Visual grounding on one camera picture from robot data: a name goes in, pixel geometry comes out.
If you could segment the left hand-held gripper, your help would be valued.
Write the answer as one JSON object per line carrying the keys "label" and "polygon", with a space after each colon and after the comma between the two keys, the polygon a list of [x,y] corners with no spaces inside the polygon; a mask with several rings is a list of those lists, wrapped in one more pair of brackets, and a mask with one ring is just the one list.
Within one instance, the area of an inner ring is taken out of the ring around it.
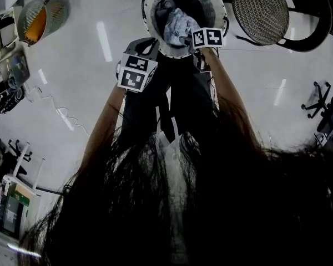
{"label": "left hand-held gripper", "polygon": [[140,38],[132,41],[117,65],[117,85],[134,93],[142,92],[158,67],[159,41]]}

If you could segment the brown wicker chair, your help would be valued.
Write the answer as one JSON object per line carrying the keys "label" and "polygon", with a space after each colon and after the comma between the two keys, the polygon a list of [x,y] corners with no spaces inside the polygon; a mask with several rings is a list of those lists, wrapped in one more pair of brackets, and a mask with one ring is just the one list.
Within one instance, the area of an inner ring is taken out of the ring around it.
{"label": "brown wicker chair", "polygon": [[[329,0],[292,0],[289,7],[286,0],[223,0],[230,3],[234,17],[247,35],[244,40],[263,47],[280,45],[295,52],[310,52],[320,46],[330,33],[332,11]],[[300,40],[287,39],[290,12],[317,17],[314,31]]]}

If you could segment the person's white shirt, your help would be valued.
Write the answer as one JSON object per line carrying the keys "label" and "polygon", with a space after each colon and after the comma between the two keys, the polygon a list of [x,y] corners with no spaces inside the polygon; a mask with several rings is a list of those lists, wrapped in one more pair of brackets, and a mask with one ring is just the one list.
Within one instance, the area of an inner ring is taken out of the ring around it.
{"label": "person's white shirt", "polygon": [[159,154],[162,156],[169,188],[171,224],[171,263],[188,265],[190,258],[184,237],[183,213],[186,208],[188,173],[184,136],[169,142],[164,132],[156,134]]}

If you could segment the person's right forearm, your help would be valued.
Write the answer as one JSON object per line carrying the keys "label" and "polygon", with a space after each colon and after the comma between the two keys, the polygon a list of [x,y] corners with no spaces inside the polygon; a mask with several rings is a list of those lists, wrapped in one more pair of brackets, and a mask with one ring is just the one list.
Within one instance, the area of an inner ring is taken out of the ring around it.
{"label": "person's right forearm", "polygon": [[219,57],[212,48],[202,48],[200,51],[207,65],[210,66],[213,75],[219,110],[227,114],[228,118],[236,123],[238,129],[252,145],[259,147],[259,142],[251,127],[244,103]]}

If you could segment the white slatted laundry basket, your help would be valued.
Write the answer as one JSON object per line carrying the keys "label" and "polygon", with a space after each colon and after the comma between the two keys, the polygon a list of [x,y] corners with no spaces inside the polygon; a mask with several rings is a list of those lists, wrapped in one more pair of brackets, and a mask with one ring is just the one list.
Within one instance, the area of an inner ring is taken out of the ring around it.
{"label": "white slatted laundry basket", "polygon": [[[190,55],[187,48],[168,45],[162,31],[164,27],[157,18],[157,5],[162,0],[142,0],[143,22],[149,35],[160,42],[159,51],[166,57],[182,59]],[[226,36],[229,29],[229,20],[223,0],[174,0],[176,6],[194,18],[200,27],[221,29]]]}

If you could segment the black office chair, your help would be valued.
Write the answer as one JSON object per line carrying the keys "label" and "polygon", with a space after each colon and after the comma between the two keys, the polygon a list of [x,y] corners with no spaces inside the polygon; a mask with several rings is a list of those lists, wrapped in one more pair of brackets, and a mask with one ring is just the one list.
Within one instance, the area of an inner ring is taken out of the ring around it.
{"label": "black office chair", "polygon": [[313,83],[314,87],[318,92],[318,101],[310,106],[302,104],[301,109],[306,111],[314,110],[312,114],[309,113],[307,115],[309,119],[313,119],[319,112],[321,112],[320,115],[322,119],[317,126],[317,132],[329,135],[333,130],[333,97],[331,98],[329,103],[326,102],[331,89],[331,85],[327,81],[324,84],[327,87],[327,90],[324,94],[322,94],[321,86],[319,85],[319,83],[316,81]]}

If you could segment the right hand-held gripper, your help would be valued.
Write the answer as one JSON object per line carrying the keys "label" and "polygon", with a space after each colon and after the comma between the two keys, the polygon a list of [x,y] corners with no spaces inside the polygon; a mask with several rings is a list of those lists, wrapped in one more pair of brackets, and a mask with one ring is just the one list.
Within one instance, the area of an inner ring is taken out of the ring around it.
{"label": "right hand-held gripper", "polygon": [[200,51],[202,48],[222,48],[224,46],[223,30],[218,28],[200,28],[192,31],[192,37],[180,37],[180,43],[194,50],[194,65],[200,72],[210,71]]}

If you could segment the dark tablet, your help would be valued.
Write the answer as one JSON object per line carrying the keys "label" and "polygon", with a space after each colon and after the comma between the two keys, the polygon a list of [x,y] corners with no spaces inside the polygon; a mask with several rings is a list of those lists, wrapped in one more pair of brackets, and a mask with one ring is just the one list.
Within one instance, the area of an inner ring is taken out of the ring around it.
{"label": "dark tablet", "polygon": [[24,83],[28,80],[30,73],[25,56],[15,55],[12,60],[12,73],[15,81]]}

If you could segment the white patterned clothes garment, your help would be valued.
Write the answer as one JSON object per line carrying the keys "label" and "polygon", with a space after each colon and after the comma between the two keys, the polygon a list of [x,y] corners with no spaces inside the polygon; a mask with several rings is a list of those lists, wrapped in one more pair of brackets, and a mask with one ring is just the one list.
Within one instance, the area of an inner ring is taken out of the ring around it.
{"label": "white patterned clothes garment", "polygon": [[169,45],[184,47],[184,39],[199,29],[200,27],[194,18],[184,13],[180,8],[175,8],[168,16],[163,38]]}

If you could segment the person's left forearm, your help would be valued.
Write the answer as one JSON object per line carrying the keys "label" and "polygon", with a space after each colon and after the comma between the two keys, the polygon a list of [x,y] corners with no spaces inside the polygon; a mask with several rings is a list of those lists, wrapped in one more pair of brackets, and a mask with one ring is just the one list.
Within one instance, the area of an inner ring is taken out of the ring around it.
{"label": "person's left forearm", "polygon": [[85,167],[97,153],[100,146],[109,142],[109,138],[114,135],[125,93],[126,90],[117,85],[113,88],[89,137],[80,166],[81,168]]}

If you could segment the person's dark trousers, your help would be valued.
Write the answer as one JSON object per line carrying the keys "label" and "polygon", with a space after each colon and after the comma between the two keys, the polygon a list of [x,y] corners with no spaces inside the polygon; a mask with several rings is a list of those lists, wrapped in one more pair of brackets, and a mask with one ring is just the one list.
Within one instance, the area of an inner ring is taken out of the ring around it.
{"label": "person's dark trousers", "polygon": [[175,139],[172,119],[179,134],[189,134],[199,145],[216,136],[210,75],[202,75],[193,58],[170,59],[158,55],[158,67],[141,93],[127,92],[122,130],[118,141],[132,146],[148,139],[161,125],[168,141]]}

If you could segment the black strapped device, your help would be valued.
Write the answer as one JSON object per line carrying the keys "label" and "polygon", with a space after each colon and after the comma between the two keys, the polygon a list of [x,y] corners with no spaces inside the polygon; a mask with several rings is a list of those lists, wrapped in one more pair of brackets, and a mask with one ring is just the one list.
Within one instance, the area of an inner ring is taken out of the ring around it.
{"label": "black strapped device", "polygon": [[0,115],[10,112],[24,99],[24,87],[19,86],[14,76],[0,82]]}

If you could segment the small slatted basket orange lining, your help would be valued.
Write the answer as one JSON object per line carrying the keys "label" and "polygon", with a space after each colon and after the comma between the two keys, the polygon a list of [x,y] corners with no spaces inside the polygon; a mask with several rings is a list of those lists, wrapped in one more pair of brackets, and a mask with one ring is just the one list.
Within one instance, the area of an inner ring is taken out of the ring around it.
{"label": "small slatted basket orange lining", "polygon": [[68,0],[32,0],[21,10],[17,33],[21,42],[33,46],[64,26],[69,16]]}

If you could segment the white square box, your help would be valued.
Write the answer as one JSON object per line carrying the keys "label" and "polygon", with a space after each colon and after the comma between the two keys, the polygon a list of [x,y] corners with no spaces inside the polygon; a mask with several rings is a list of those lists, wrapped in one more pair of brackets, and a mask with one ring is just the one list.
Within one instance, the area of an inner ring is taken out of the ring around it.
{"label": "white square box", "polygon": [[3,47],[11,46],[16,41],[17,35],[14,23],[0,29],[0,38]]}

